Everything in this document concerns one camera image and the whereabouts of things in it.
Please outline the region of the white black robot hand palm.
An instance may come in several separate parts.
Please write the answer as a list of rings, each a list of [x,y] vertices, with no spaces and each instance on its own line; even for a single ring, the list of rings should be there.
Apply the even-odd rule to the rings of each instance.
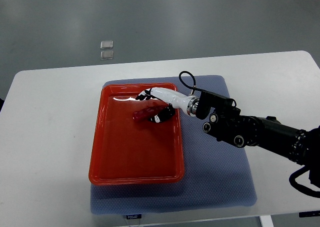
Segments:
[[[171,104],[174,109],[181,109],[186,115],[196,116],[194,107],[198,103],[198,97],[195,95],[184,95],[183,93],[163,87],[152,87],[150,95]]]

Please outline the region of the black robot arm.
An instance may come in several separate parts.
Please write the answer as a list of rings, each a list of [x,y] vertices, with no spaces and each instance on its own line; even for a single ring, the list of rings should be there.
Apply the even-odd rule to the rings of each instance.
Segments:
[[[301,165],[302,168],[289,178],[295,188],[301,187],[296,178],[306,172],[312,185],[320,185],[319,128],[306,131],[283,125],[274,116],[241,115],[234,99],[203,89],[200,96],[186,96],[168,88],[152,87],[143,90],[136,99],[158,99],[188,116],[200,120],[208,118],[202,130],[218,142],[237,148],[258,146]]]

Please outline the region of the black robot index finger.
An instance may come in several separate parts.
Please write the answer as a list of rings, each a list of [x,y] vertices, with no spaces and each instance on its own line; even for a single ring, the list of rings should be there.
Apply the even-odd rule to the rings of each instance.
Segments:
[[[142,92],[140,92],[137,97],[151,97],[151,88],[145,89]]]

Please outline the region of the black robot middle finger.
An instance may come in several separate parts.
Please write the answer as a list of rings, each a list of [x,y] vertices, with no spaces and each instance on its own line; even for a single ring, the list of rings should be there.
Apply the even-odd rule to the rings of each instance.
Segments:
[[[136,99],[137,99],[138,101],[150,100],[151,98],[153,98],[152,95],[143,95],[143,94],[138,95],[138,96],[136,97]]]

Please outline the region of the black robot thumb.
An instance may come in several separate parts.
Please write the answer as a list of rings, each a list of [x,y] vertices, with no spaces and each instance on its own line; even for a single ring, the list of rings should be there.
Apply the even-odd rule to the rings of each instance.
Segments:
[[[150,117],[148,121],[153,123],[163,123],[168,121],[174,115],[175,115],[175,109],[171,106],[167,106],[156,115]]]

